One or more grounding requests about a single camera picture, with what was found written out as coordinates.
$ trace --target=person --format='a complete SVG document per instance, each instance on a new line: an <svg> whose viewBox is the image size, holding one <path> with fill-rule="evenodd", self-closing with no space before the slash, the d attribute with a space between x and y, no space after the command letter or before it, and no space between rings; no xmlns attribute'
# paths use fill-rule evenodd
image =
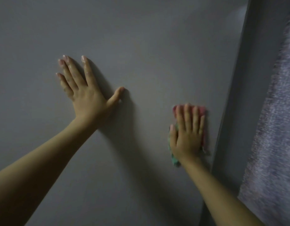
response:
<svg viewBox="0 0 290 226"><path fill-rule="evenodd" d="M0 171L0 225L24 225L82 144L104 123L116 107L124 87L106 100L82 56L85 79L69 56L58 60L60 85L72 100L76 117L59 134ZM170 126L170 148L193 180L218 226L263 225L232 196L198 157L204 119L198 109L177 107L178 131Z"/></svg>

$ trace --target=cleaning cloth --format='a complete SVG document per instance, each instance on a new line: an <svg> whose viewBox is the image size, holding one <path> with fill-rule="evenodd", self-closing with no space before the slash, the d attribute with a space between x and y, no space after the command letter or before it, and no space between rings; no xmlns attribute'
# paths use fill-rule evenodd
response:
<svg viewBox="0 0 290 226"><path fill-rule="evenodd" d="M174 115L175 119L176 119L176 107L177 107L177 105L173 106L173 109L172 109L172 112L173 112L173 115ZM206 108L204 106L198 106L198 119L199 119L199 121L200 121L201 116L203 116L205 114L205 112L206 112ZM175 128L178 131L178 124L177 123L175 124ZM205 148L204 148L204 146L205 146L205 138L204 137L205 137L205 130L203 131L203 137L202 137L202 141L201 141L201 150L204 153L206 153L205 152ZM170 136L168 137L168 148L169 148L169 151L171 152L171 149L170 149ZM171 160L172 160L172 163L173 163L174 166L179 167L181 165L181 163L174 157L172 152L171 152Z"/></svg>

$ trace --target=right arm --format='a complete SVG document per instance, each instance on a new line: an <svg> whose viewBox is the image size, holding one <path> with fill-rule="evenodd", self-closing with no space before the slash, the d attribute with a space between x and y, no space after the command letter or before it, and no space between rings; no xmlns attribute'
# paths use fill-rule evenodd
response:
<svg viewBox="0 0 290 226"><path fill-rule="evenodd" d="M240 200L230 192L203 166L198 157L203 135L204 116L198 118L198 108L190 113L189 105L176 110L178 132L170 126L170 147L193 180L218 226L264 225Z"/></svg>

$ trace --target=smooth gray surface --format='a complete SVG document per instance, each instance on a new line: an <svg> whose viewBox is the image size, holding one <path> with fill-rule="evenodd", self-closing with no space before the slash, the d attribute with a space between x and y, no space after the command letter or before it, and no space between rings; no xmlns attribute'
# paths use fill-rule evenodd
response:
<svg viewBox="0 0 290 226"><path fill-rule="evenodd" d="M196 225L202 198L167 150L174 104L209 110L213 155L247 0L0 0L0 169L73 118L55 72L86 55L111 122L72 158L27 225Z"/></svg>
<svg viewBox="0 0 290 226"><path fill-rule="evenodd" d="M237 196L283 41L290 0L251 0L212 174ZM215 225L207 208L200 225Z"/></svg>

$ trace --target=hand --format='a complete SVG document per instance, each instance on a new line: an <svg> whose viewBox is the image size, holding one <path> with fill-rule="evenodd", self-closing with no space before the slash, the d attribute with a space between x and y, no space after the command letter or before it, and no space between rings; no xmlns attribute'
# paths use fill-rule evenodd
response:
<svg viewBox="0 0 290 226"><path fill-rule="evenodd" d="M86 81L77 70L73 60L64 55L58 63L63 68L63 74L57 73L60 85L72 100L76 114L75 120L97 129L110 115L117 105L124 87L119 87L114 95L106 100L102 95L88 59L82 56Z"/></svg>
<svg viewBox="0 0 290 226"><path fill-rule="evenodd" d="M177 106L178 132L174 125L170 126L170 148L182 164L199 160L198 152L203 136L205 116L200 118L199 124L198 107L194 107L192 114L190 110L190 105L185 104L183 117L181 106Z"/></svg>

